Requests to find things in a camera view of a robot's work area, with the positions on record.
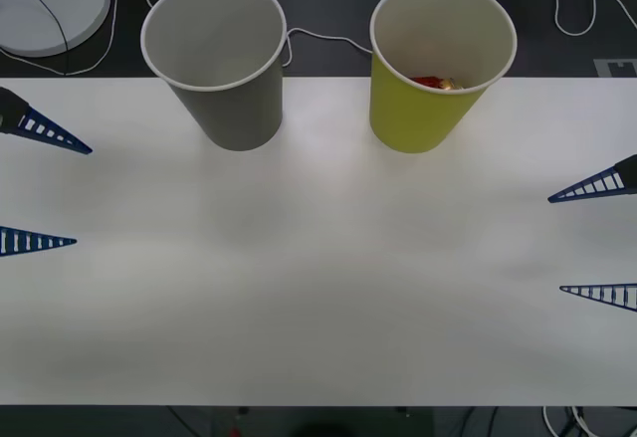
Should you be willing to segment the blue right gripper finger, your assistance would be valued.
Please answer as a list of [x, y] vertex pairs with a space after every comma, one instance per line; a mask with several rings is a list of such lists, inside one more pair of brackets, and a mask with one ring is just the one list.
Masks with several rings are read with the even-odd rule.
[[636, 284], [566, 285], [559, 289], [569, 295], [614, 308], [636, 312]]
[[549, 203], [636, 193], [636, 155], [570, 185], [547, 198]]

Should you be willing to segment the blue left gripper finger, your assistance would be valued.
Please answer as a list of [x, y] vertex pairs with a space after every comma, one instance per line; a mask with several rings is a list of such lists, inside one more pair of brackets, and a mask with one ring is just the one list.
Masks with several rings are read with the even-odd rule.
[[79, 138], [6, 88], [1, 88], [1, 132], [85, 155], [93, 152]]
[[16, 256], [72, 246], [76, 239], [1, 227], [1, 256]]

